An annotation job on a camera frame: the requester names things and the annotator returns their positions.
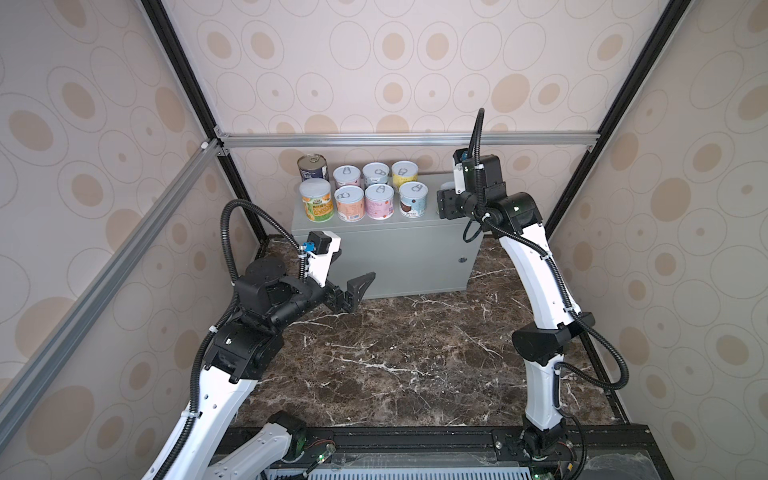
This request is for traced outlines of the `orange peach label can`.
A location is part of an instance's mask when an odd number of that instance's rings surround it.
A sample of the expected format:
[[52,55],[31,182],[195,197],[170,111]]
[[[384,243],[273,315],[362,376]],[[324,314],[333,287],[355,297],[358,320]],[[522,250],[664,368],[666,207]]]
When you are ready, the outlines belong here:
[[334,193],[339,218],[348,223],[365,217],[365,193],[361,187],[344,185]]

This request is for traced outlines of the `green orange plastic-lid can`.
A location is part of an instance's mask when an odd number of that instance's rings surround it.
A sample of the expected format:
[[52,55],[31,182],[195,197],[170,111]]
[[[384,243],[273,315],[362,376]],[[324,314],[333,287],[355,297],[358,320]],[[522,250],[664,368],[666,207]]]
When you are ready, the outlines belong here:
[[310,221],[325,222],[334,215],[330,183],[322,178],[304,180],[299,186],[305,214]]

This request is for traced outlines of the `yellow label can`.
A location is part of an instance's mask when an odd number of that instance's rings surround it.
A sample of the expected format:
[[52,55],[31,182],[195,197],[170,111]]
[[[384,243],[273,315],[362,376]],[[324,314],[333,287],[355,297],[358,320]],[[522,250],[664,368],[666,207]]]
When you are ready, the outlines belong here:
[[412,161],[401,160],[391,167],[392,182],[395,189],[399,189],[404,183],[418,179],[418,165]]

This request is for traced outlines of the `dark blue tin can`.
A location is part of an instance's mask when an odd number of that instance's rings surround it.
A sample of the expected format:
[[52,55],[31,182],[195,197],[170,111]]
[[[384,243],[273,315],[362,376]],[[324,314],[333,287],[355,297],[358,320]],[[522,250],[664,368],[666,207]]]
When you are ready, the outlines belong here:
[[329,180],[327,160],[321,154],[311,153],[301,156],[297,160],[297,168],[303,181],[311,179]]

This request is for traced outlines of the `pink white small can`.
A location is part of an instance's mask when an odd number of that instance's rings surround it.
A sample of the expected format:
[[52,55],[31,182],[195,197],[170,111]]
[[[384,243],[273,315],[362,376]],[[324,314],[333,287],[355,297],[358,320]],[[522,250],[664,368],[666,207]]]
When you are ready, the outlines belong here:
[[332,176],[337,189],[344,186],[361,186],[361,171],[354,165],[342,165],[333,171]]

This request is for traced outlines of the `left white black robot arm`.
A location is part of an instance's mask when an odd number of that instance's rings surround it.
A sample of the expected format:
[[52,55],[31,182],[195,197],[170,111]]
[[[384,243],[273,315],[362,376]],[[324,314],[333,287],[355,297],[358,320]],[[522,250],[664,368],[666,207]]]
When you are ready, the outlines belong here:
[[275,257],[253,261],[234,283],[223,321],[212,326],[193,360],[190,403],[145,476],[148,479],[258,479],[276,462],[300,459],[306,424],[272,415],[251,439],[221,460],[214,455],[230,422],[284,345],[283,332],[325,305],[352,313],[374,282],[370,272],[345,290],[288,275]]

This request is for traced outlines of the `light blue label can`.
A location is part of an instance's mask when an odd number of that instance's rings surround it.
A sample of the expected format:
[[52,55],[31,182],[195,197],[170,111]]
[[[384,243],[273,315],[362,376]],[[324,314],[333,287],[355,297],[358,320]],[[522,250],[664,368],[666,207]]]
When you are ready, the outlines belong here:
[[362,169],[365,187],[377,184],[388,184],[390,168],[382,162],[371,162]]

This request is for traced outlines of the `teal bear label can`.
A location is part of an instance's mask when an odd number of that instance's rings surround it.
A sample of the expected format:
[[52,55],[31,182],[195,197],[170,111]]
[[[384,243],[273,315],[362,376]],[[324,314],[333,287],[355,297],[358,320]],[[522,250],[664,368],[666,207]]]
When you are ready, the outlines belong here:
[[425,214],[428,187],[418,181],[403,183],[399,187],[400,213],[407,218],[420,218]]

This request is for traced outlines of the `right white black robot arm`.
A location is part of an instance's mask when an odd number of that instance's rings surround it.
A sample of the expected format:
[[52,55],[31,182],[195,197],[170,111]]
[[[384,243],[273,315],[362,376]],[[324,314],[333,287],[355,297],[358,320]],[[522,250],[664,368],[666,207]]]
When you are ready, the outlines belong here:
[[531,303],[533,321],[515,331],[512,341],[526,368],[521,443],[529,458],[543,460],[566,436],[566,420],[559,411],[559,368],[564,347],[584,331],[574,320],[581,309],[558,273],[535,200],[525,192],[507,193],[500,159],[474,159],[460,149],[453,162],[454,187],[437,193],[439,216],[466,217],[480,225],[481,233],[492,233],[512,260]]

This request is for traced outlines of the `pink label can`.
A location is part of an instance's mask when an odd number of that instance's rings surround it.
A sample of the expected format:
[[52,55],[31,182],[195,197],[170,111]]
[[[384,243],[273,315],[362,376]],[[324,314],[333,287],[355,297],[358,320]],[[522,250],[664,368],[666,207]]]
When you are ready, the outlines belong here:
[[366,215],[373,220],[386,220],[394,213],[394,189],[384,184],[373,184],[365,189]]

